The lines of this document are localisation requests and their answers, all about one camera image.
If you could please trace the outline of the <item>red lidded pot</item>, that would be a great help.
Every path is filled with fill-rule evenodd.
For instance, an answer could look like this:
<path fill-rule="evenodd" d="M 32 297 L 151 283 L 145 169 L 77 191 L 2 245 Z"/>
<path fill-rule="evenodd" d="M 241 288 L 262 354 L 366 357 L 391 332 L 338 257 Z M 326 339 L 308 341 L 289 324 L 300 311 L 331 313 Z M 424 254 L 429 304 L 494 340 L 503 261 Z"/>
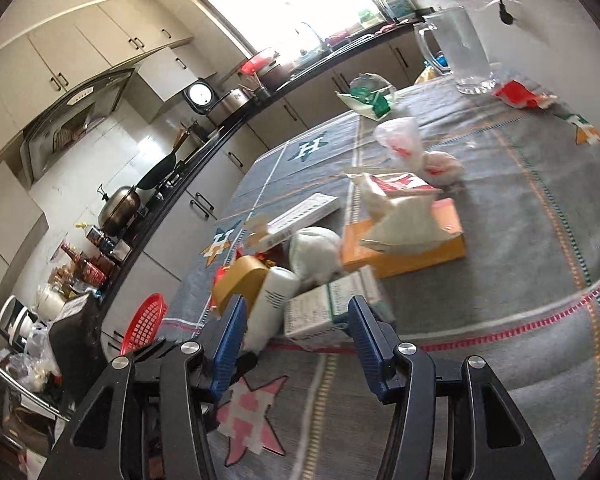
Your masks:
<path fill-rule="evenodd" d="M 280 62 L 276 51 L 265 49 L 253 55 L 252 58 L 248 58 L 239 67 L 239 73 L 253 81 L 257 81 L 260 86 L 267 88 L 269 92 L 274 92 L 291 80 L 291 70 L 293 68 L 294 64 L 292 63 Z"/>

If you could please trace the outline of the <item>green white medicine box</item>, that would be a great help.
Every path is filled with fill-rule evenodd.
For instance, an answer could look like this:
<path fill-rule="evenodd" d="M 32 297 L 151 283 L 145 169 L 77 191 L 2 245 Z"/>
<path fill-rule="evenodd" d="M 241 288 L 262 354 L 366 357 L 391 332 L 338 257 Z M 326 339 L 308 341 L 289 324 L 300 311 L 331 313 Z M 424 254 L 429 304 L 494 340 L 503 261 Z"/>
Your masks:
<path fill-rule="evenodd" d="M 373 268 L 362 266 L 343 278 L 292 298 L 285 309 L 285 337 L 308 351 L 338 347 L 350 341 L 348 304 L 354 296 L 363 296 L 382 322 L 396 322 Z"/>

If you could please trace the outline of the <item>long white flat box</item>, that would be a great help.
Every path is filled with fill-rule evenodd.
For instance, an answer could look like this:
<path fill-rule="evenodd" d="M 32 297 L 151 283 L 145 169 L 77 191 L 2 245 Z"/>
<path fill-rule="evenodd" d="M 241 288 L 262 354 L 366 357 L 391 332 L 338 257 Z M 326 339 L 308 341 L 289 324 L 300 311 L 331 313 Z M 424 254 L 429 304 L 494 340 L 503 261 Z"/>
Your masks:
<path fill-rule="evenodd" d="M 272 220 L 259 214 L 244 223 L 244 229 L 249 232 L 245 246 L 255 252 L 266 252 L 289 240 L 298 230 L 313 226 L 340 207 L 339 197 L 314 193 Z"/>

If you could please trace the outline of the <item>grey patterned tablecloth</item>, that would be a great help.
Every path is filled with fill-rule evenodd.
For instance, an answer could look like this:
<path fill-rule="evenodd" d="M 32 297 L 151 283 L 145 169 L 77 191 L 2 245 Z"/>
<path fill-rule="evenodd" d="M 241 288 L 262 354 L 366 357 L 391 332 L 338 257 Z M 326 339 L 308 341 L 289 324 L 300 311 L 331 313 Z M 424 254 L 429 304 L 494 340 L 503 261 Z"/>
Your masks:
<path fill-rule="evenodd" d="M 456 157 L 444 190 L 462 258 L 386 278 L 401 338 L 430 356 L 483 356 L 524 414 L 558 479 L 600 450 L 600 138 L 566 104 L 516 110 L 440 78 L 405 89 L 398 111 L 426 148 Z M 391 408 L 350 344 L 301 350 L 277 338 L 222 401 L 209 445 L 221 479 L 371 479 Z"/>

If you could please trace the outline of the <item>red plastic mesh basket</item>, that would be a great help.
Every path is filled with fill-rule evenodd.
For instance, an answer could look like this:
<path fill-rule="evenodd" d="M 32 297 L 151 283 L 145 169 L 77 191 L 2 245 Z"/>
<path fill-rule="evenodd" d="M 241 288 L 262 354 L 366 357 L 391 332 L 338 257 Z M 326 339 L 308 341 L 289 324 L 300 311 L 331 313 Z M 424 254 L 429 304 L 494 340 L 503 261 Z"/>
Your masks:
<path fill-rule="evenodd" d="M 123 356 L 150 344 L 158 332 L 166 310 L 168 305 L 163 294 L 155 292 L 148 296 L 132 317 L 122 340 L 120 354 Z"/>

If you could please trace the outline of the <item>black frying pan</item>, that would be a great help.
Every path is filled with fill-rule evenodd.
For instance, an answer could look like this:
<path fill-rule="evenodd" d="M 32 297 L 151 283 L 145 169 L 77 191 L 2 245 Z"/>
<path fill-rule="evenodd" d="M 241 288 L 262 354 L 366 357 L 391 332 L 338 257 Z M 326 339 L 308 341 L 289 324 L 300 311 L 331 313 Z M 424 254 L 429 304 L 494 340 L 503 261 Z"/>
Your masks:
<path fill-rule="evenodd" d="M 173 171 L 176 165 L 176 152 L 180 149 L 187 137 L 188 133 L 186 129 L 181 128 L 174 141 L 172 151 L 164 156 L 156 166 L 153 166 L 151 170 L 140 179 L 140 182 L 136 185 L 138 190 L 147 191 L 155 188 Z"/>

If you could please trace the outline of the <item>red label sauce bottle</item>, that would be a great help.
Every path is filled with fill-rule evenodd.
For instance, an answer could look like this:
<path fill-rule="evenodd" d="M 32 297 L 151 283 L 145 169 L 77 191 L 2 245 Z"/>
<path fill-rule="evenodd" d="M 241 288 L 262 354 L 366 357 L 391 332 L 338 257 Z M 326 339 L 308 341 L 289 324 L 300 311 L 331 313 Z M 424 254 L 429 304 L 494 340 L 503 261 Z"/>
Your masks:
<path fill-rule="evenodd" d="M 81 281 L 84 281 L 87 285 L 91 285 L 95 288 L 99 288 L 106 282 L 106 274 L 91 263 L 82 252 L 77 252 L 66 242 L 60 244 L 60 249 L 71 259 L 76 266 Z"/>

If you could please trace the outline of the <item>clear glass pitcher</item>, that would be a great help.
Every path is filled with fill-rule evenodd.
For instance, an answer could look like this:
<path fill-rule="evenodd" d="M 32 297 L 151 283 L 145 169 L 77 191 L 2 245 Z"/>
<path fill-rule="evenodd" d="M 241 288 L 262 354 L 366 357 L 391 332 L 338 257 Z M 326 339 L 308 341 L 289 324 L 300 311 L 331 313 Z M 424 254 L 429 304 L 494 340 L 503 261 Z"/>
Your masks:
<path fill-rule="evenodd" d="M 462 6 L 425 16 L 414 25 L 416 44 L 425 60 L 442 74 L 451 74 L 458 92 L 468 96 L 491 93 L 496 79 L 474 24 Z M 427 44 L 431 32 L 446 59 L 441 65 Z"/>

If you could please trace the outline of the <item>green white snack bag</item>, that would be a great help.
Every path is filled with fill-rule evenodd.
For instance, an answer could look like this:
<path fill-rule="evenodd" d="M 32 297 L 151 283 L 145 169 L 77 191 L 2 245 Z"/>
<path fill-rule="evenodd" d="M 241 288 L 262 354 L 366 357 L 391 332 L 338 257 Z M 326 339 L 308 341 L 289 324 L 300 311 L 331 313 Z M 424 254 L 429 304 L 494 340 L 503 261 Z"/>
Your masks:
<path fill-rule="evenodd" d="M 396 87 L 383 76 L 364 73 L 350 82 L 347 92 L 337 92 L 336 96 L 356 114 L 380 122 L 396 102 Z"/>

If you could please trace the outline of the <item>white plastic bottle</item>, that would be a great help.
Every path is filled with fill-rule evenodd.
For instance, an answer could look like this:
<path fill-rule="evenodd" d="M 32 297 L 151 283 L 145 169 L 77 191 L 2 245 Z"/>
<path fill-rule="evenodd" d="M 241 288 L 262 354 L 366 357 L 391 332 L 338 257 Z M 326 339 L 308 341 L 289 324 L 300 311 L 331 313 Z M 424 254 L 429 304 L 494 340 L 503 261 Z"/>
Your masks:
<path fill-rule="evenodd" d="M 283 324 L 286 304 L 296 296 L 300 280 L 294 272 L 272 266 L 251 308 L 242 350 L 259 354 Z"/>

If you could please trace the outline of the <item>rice cooker with open lid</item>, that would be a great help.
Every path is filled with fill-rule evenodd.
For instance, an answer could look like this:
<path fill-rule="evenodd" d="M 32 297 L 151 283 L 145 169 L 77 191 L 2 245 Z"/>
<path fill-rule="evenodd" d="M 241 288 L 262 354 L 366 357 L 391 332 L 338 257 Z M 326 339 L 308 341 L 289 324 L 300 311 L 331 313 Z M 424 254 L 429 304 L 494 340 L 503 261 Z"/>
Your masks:
<path fill-rule="evenodd" d="M 244 116 L 253 106 L 256 97 L 250 90 L 242 87 L 219 94 L 202 78 L 189 84 L 182 91 L 182 95 L 196 114 L 206 116 L 215 127 L 229 124 Z"/>

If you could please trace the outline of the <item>orange tissue box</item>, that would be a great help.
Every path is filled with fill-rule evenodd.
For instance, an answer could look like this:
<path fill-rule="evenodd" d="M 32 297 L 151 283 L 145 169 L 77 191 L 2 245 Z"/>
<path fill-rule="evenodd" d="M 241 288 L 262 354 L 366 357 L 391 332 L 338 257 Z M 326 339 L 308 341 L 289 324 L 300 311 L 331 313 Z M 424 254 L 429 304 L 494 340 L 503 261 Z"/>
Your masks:
<path fill-rule="evenodd" d="M 352 272 L 371 266 L 378 278 L 391 278 L 464 258 L 466 246 L 454 200 L 419 197 L 430 213 L 419 211 L 402 221 L 395 214 L 375 222 L 348 224 L 343 231 L 341 262 Z"/>

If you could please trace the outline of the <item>steel pot with lid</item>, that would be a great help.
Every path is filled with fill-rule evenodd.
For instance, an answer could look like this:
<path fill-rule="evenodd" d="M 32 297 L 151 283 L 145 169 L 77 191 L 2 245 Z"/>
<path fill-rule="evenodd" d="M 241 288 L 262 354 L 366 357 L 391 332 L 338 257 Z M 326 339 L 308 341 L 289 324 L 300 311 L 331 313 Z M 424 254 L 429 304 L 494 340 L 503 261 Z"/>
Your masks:
<path fill-rule="evenodd" d="M 116 192 L 108 194 L 102 185 L 96 192 L 104 202 L 98 215 L 99 229 L 111 237 L 118 237 L 129 224 L 142 202 L 135 185 L 123 185 Z"/>

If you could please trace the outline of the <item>red crumpled wrapper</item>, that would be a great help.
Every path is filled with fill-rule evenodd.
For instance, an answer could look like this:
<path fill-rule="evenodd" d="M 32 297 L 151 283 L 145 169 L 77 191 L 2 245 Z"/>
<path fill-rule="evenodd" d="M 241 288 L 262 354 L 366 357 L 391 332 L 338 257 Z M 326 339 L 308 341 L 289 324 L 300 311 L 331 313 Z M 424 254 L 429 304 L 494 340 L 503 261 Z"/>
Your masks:
<path fill-rule="evenodd" d="M 493 95 L 516 110 L 523 108 L 539 108 L 546 110 L 558 101 L 557 96 L 546 93 L 535 93 L 515 79 L 499 86 Z"/>

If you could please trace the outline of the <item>chopstick holder with utensils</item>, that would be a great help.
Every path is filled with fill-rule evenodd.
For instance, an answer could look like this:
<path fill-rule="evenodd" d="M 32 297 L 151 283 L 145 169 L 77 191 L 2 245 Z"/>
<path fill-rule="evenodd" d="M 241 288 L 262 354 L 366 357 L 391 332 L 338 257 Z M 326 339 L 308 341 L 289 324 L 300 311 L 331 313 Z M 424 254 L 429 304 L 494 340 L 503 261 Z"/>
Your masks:
<path fill-rule="evenodd" d="M 270 92 L 268 92 L 268 89 L 262 84 L 257 75 L 239 72 L 238 76 L 242 85 L 253 93 L 259 103 L 264 103 L 270 98 Z"/>

